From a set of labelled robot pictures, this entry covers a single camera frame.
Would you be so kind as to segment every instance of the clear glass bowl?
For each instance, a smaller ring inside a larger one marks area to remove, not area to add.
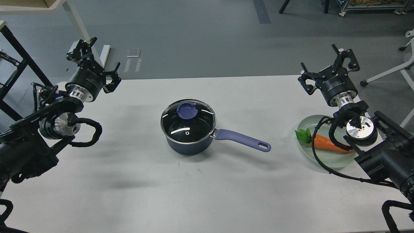
[[[322,117],[323,115],[312,115],[312,116],[306,117],[299,123],[297,130],[299,129],[306,130],[307,128],[309,128],[310,132],[313,134],[316,125],[318,124],[318,122],[320,121]],[[322,125],[321,128],[318,130],[318,134],[329,138],[329,128],[330,128],[330,124]],[[345,135],[346,135],[345,129],[340,129],[340,128],[336,129],[335,138],[343,144],[347,144],[344,139]],[[313,155],[311,146],[309,144],[300,142],[298,140],[297,142],[303,154],[306,157],[310,158],[313,162],[318,164],[318,162],[315,159],[315,156]],[[342,167],[346,167],[350,165],[351,163],[353,163],[354,158],[356,157],[357,154],[355,153],[355,151],[344,154],[341,152],[335,152],[335,151],[330,151],[330,150],[328,151],[328,150],[316,149],[316,155],[328,167],[342,168]]]

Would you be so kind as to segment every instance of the lid rim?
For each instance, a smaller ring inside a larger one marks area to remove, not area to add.
[[[173,106],[173,105],[175,105],[175,104],[177,104],[177,103],[180,103],[180,102],[191,102],[191,101],[194,101],[194,102],[198,102],[198,103],[201,103],[202,105],[204,105],[205,107],[207,107],[208,109],[210,109],[211,111],[212,111],[212,115],[213,115],[213,125],[212,125],[212,129],[210,130],[210,132],[205,136],[205,137],[203,137],[202,139],[200,139],[200,140],[198,140],[198,141],[195,141],[195,142],[190,142],[190,143],[187,143],[187,142],[179,142],[179,141],[177,141],[177,140],[175,140],[175,139],[172,139],[166,132],[165,132],[165,129],[164,129],[164,127],[163,127],[163,116],[171,109],[171,107]],[[205,139],[207,139],[208,137],[210,137],[212,134],[213,134],[213,132],[214,132],[214,130],[215,130],[215,128],[216,128],[216,121],[217,121],[217,119],[216,119],[216,113],[214,112],[214,110],[213,110],[213,108],[211,108],[211,106],[210,105],[208,105],[208,104],[206,104],[206,103],[204,103],[203,101],[200,101],[200,100],[196,100],[196,99],[182,99],[182,100],[178,100],[178,101],[175,101],[174,103],[172,103],[172,104],[170,104],[168,107],[166,107],[165,108],[165,110],[162,112],[162,114],[161,114],[161,120],[160,120],[160,126],[161,126],[161,130],[162,130],[162,132],[164,133],[164,135],[166,136],[166,138],[168,139],[168,140],[171,140],[172,142],[174,142],[174,143],[177,143],[177,144],[181,144],[181,145],[192,145],[192,144],[196,144],[196,143],[199,143],[199,142],[201,142],[201,141],[204,141]]]

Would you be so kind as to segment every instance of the saucepan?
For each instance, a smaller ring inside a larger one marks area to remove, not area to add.
[[[183,155],[198,154],[213,139],[231,140],[269,152],[269,143],[226,129],[217,129],[216,114],[206,103],[185,99],[169,105],[161,115],[161,129],[170,147]]]

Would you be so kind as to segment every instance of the white table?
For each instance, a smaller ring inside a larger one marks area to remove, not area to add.
[[[14,210],[6,224],[33,233],[387,230],[381,206],[407,202],[398,190],[329,175],[301,153],[298,123],[337,108],[319,91],[308,96],[297,77],[123,80],[78,114],[103,126],[96,145],[66,147],[50,171],[8,185],[2,198]],[[211,105],[217,128],[256,137],[272,150],[213,141],[201,154],[177,154],[159,119],[185,98]],[[88,141],[92,132],[83,126],[75,141]],[[367,177],[356,163],[341,171]],[[391,213],[401,230],[413,228],[409,211]]]

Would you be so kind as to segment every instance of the toy carrot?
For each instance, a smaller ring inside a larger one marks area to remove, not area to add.
[[[295,133],[299,141],[308,143],[310,146],[312,146],[312,134],[309,128],[307,128],[306,130],[304,129],[299,129],[298,131],[295,130]],[[353,150],[349,150],[349,151],[343,150],[335,146],[329,138],[324,137],[319,134],[317,134],[315,138],[315,148],[323,149],[323,150],[334,150],[334,151],[342,152],[342,153],[349,153],[353,151]]]

